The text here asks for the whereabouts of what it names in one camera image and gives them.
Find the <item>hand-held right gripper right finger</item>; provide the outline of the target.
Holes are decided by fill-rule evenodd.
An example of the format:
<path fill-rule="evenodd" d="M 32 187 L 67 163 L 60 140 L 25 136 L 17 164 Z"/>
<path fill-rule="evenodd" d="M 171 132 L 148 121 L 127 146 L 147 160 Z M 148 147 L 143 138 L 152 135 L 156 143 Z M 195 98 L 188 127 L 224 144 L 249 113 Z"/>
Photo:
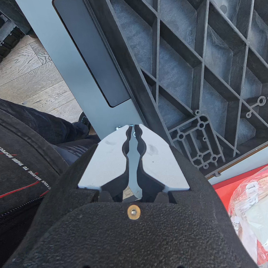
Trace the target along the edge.
<path fill-rule="evenodd" d="M 142 189 L 142 202 L 154 202 L 159 193 L 188 191 L 190 186 L 169 144 L 142 124 L 135 125 L 137 183 Z"/>

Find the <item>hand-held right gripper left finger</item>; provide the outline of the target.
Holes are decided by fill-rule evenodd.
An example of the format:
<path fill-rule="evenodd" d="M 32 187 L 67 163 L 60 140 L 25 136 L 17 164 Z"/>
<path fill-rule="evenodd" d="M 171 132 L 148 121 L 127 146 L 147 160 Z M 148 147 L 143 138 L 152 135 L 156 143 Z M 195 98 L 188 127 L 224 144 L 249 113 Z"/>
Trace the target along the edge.
<path fill-rule="evenodd" d="M 125 125 L 101 140 L 79 183 L 80 189 L 108 192 L 115 202 L 122 202 L 129 184 L 129 141 L 132 126 Z"/>

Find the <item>grey desk with wooden edge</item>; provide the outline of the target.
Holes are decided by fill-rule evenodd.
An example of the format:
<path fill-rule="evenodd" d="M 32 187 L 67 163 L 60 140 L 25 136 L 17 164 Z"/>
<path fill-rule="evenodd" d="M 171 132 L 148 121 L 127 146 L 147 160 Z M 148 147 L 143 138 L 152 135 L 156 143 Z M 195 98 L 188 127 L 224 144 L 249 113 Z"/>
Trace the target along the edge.
<path fill-rule="evenodd" d="M 268 145 L 266 144 L 258 149 L 255 149 L 247 156 L 235 160 L 229 166 L 220 168 L 216 175 L 211 175 L 207 179 L 211 185 L 214 185 L 261 166 L 265 166 L 267 163 Z"/>

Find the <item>grey metal desk leg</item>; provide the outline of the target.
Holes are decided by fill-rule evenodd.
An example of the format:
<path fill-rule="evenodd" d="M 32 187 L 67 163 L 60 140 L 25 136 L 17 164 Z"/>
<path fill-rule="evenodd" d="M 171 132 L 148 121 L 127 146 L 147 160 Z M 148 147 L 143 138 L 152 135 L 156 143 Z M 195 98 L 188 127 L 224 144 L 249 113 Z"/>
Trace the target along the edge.
<path fill-rule="evenodd" d="M 17 3 L 100 139 L 143 124 L 85 1 Z"/>

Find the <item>person's dark shoe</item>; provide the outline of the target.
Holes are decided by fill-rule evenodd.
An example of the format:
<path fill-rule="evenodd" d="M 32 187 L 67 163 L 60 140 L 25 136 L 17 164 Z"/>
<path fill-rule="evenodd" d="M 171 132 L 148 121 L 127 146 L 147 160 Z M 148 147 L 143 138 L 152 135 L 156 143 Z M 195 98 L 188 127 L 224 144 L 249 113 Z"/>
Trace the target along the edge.
<path fill-rule="evenodd" d="M 84 136 L 89 135 L 91 123 L 84 112 L 82 112 L 79 116 L 78 122 L 76 122 L 76 126 L 79 128 L 79 130 L 82 132 Z"/>

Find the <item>red flat box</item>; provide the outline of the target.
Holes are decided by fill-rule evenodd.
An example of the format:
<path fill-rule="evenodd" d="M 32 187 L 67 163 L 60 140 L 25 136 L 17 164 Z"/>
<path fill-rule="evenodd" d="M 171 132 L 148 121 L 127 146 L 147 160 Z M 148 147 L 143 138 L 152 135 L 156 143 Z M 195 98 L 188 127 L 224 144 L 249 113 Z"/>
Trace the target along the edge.
<path fill-rule="evenodd" d="M 221 199 L 226 211 L 228 211 L 230 199 L 237 187 L 248 177 L 254 175 L 255 173 L 259 172 L 261 169 L 267 166 L 268 164 L 260 166 L 248 172 L 242 173 L 240 175 L 234 176 L 230 179 L 212 185 L 219 198 Z"/>

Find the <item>person's dark pants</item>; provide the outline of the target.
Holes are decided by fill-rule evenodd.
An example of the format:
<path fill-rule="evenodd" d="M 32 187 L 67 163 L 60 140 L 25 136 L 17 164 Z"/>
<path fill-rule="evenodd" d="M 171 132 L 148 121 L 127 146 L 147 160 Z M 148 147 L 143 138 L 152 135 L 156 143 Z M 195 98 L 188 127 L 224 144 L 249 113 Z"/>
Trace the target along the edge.
<path fill-rule="evenodd" d="M 50 143 L 69 166 L 100 142 L 98 135 L 84 136 L 76 122 L 70 123 L 65 119 L 3 99 L 0 100 L 0 107 Z"/>

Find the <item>black ribbed plastic panel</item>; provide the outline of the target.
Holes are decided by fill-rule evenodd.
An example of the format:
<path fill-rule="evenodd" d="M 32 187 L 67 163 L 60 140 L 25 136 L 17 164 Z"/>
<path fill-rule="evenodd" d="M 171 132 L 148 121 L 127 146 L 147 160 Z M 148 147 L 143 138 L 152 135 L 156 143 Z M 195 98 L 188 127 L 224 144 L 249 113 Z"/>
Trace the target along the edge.
<path fill-rule="evenodd" d="M 85 1 L 146 125 L 206 177 L 267 147 L 267 1 Z"/>

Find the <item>clear plastic bag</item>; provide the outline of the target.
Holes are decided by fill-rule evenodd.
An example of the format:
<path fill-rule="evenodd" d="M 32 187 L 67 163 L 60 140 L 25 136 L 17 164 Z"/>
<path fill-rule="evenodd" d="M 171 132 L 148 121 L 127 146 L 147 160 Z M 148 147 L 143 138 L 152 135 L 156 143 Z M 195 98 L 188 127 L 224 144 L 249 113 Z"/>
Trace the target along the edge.
<path fill-rule="evenodd" d="M 247 253 L 258 267 L 268 267 L 267 166 L 239 184 L 227 211 Z"/>

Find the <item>black plastic crate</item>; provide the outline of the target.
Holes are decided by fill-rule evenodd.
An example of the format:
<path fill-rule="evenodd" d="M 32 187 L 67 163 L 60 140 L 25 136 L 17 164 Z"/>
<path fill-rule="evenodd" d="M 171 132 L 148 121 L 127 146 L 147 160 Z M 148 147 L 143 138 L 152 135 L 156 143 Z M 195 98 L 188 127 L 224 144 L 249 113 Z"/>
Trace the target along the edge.
<path fill-rule="evenodd" d="M 32 27 L 15 0 L 0 1 L 0 62 Z"/>

